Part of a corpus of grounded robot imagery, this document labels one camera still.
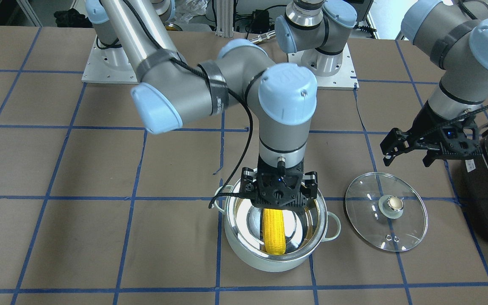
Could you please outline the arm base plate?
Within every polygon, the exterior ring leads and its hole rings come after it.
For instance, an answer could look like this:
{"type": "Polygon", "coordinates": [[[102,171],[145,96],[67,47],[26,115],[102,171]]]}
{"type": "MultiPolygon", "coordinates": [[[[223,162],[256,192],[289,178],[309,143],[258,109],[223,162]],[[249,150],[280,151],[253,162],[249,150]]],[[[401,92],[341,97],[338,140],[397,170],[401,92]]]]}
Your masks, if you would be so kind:
{"type": "Polygon", "coordinates": [[[94,40],[81,78],[84,83],[137,84],[137,77],[122,48],[101,50],[94,40]]]}
{"type": "Polygon", "coordinates": [[[315,75],[318,89],[353,90],[360,87],[347,44],[337,55],[325,55],[317,50],[300,51],[293,54],[293,62],[315,75]]]}

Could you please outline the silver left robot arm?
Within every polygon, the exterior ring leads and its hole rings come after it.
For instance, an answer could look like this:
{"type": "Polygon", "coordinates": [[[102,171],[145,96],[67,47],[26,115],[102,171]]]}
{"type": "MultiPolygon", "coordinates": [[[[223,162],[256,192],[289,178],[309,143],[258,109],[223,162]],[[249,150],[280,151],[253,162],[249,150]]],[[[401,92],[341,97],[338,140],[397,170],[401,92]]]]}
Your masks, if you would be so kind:
{"type": "MultiPolygon", "coordinates": [[[[355,9],[342,0],[293,0],[275,21],[277,42],[285,53],[304,51],[306,66],[320,75],[321,60],[339,60],[355,9]]],[[[401,32],[445,73],[408,131],[393,128],[380,147],[389,166],[395,157],[426,150],[437,159],[465,160],[482,153],[476,114],[488,98],[488,0],[445,5],[418,0],[401,23],[401,32]]]]}

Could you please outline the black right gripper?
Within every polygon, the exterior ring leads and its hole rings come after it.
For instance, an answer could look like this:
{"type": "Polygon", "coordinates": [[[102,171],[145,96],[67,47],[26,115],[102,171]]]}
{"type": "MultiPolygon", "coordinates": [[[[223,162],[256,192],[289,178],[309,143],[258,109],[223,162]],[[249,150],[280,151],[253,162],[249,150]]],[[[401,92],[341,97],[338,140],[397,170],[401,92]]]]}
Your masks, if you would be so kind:
{"type": "Polygon", "coordinates": [[[256,208],[304,210],[308,199],[317,198],[318,174],[316,171],[303,174],[303,168],[304,161],[301,160],[296,166],[285,168],[281,175],[277,166],[270,166],[259,157],[257,173],[252,168],[242,168],[241,195],[252,200],[252,206],[256,208]]]}

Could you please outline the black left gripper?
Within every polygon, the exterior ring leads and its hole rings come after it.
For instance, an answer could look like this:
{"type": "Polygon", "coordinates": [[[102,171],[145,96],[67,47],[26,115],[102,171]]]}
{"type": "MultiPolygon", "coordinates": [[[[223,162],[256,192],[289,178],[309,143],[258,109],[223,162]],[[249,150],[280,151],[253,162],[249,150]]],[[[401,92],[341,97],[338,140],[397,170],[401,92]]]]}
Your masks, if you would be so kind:
{"type": "Polygon", "coordinates": [[[482,154],[475,114],[449,122],[426,103],[408,132],[393,128],[381,141],[383,162],[390,166],[395,157],[412,150],[426,150],[422,162],[430,167],[435,160],[467,160],[482,154]]]}

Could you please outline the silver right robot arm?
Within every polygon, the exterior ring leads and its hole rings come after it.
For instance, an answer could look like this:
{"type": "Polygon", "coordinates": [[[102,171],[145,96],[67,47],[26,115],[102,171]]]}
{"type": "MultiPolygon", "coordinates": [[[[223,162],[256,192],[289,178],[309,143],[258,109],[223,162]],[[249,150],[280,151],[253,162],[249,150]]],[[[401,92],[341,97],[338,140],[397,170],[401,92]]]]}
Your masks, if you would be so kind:
{"type": "Polygon", "coordinates": [[[246,39],[229,41],[216,60],[190,67],[156,7],[164,0],[87,0],[86,11],[103,48],[124,52],[138,81],[130,92],[144,127],[159,134],[240,104],[259,120],[256,170],[243,168],[231,196],[257,208],[301,211],[318,195],[316,172],[304,172],[317,79],[307,68],[275,63],[246,39]]]}

